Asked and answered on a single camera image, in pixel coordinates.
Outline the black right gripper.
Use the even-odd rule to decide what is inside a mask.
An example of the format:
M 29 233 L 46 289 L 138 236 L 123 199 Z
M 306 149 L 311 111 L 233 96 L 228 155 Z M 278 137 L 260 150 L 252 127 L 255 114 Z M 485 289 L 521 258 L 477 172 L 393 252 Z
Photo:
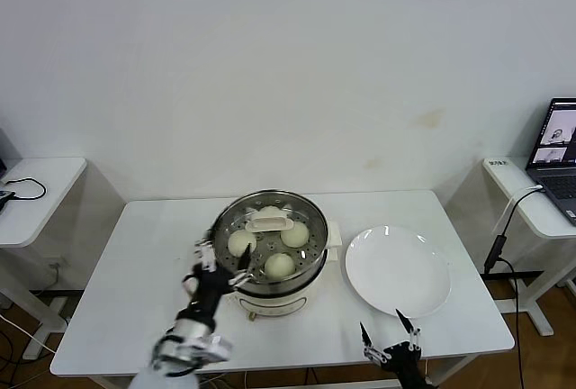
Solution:
M 409 339 L 383 351 L 378 350 L 372 343 L 364 324 L 359 322 L 364 357 L 376 365 L 381 365 L 382 370 L 394 373 L 403 389 L 432 388 L 433 385 L 428 383 L 418 366 L 421 357 L 420 328 L 416 328 L 400 310 L 396 309 L 395 312 L 407 331 Z

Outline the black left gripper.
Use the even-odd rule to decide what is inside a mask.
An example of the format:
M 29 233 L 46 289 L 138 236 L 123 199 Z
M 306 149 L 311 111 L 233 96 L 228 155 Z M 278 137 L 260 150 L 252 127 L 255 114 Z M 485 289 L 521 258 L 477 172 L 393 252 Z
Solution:
M 194 265 L 192 272 L 182 281 L 190 297 L 186 311 L 194 316 L 213 318 L 221 297 L 230 294 L 232 286 L 243 286 L 253 277 L 250 270 L 251 246 L 247 245 L 239 258 L 237 270 L 232 273 L 216 264 L 213 228 L 210 228 L 194 243 L 194 255 L 200 264 Z

